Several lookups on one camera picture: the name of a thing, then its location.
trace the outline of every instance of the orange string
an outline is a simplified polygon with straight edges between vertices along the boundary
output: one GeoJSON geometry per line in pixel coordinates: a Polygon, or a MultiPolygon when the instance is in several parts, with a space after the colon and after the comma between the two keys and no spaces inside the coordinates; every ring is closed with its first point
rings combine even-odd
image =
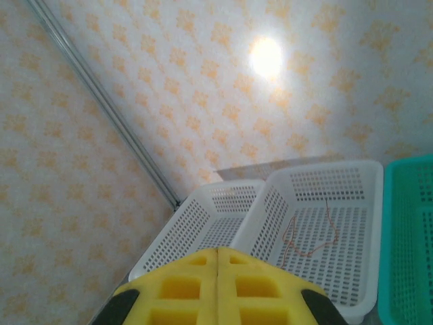
{"type": "Polygon", "coordinates": [[[290,241],[288,242],[288,245],[287,245],[287,247],[286,247],[286,249],[284,251],[283,265],[281,266],[282,269],[286,266],[287,253],[288,253],[290,247],[293,247],[294,251],[296,253],[298,253],[300,256],[302,256],[302,257],[310,257],[314,252],[318,251],[320,248],[323,248],[323,247],[325,247],[327,245],[331,245],[331,244],[337,243],[337,241],[338,241],[338,230],[337,230],[337,227],[332,222],[331,217],[329,216],[329,207],[327,205],[327,199],[325,199],[325,201],[326,201],[326,215],[327,215],[327,219],[328,219],[329,223],[331,224],[332,228],[334,229],[334,231],[336,233],[336,235],[334,236],[334,240],[331,241],[331,242],[325,242],[324,244],[322,244],[322,245],[314,248],[312,251],[309,251],[307,253],[303,253],[298,247],[296,247],[294,245],[294,237],[295,237],[295,232],[296,232],[296,216],[294,215],[293,218],[290,219],[289,224],[288,224],[288,226],[287,226],[287,228],[286,228],[286,230],[285,230],[285,232],[283,234],[283,242],[287,243],[288,241],[285,239],[286,238],[286,234],[287,234],[287,231],[289,230],[290,225],[292,224],[292,221],[293,221],[292,237],[290,238],[290,241]]]}

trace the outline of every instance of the floral wallpaper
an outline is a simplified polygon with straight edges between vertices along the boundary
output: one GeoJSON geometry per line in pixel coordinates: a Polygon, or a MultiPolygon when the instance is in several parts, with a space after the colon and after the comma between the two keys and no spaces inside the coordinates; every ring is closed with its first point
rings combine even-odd
{"type": "Polygon", "coordinates": [[[46,2],[182,197],[220,169],[432,150],[432,0],[46,2]]]}
{"type": "Polygon", "coordinates": [[[86,324],[172,211],[24,2],[0,40],[0,322],[86,324]]]}

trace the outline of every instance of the metal rail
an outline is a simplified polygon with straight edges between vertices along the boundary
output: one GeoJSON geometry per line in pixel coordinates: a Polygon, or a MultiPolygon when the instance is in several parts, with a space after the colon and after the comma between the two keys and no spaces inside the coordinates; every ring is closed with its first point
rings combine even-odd
{"type": "Polygon", "coordinates": [[[89,65],[78,52],[78,49],[69,39],[68,35],[63,30],[60,23],[55,19],[45,2],[43,0],[27,0],[27,2],[36,14],[37,18],[41,21],[44,29],[55,41],[57,47],[63,52],[77,75],[96,99],[99,107],[106,113],[119,135],[134,152],[141,166],[147,171],[173,209],[176,209],[181,202],[176,192],[163,176],[161,170],[144,148],[137,135],[127,124],[119,109],[117,109],[106,90],[102,87],[102,84],[92,73],[89,65]]]}

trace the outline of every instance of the green plastic basket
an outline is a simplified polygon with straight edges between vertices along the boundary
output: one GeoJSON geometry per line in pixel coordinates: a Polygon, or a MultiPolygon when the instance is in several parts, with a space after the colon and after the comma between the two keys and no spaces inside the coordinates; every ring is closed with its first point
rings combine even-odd
{"type": "Polygon", "coordinates": [[[433,155],[386,168],[383,209],[379,316],[433,324],[433,155]]]}

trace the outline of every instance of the white plastic basket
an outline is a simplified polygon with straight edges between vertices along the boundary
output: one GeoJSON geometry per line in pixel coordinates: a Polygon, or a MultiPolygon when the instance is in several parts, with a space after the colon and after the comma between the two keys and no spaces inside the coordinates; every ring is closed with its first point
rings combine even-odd
{"type": "Polygon", "coordinates": [[[129,274],[129,281],[200,249],[229,246],[262,180],[202,186],[179,207],[129,274]]]}
{"type": "Polygon", "coordinates": [[[231,247],[322,287],[349,324],[360,324],[376,302],[382,225],[383,167],[371,160],[327,162],[273,172],[231,247]]]}

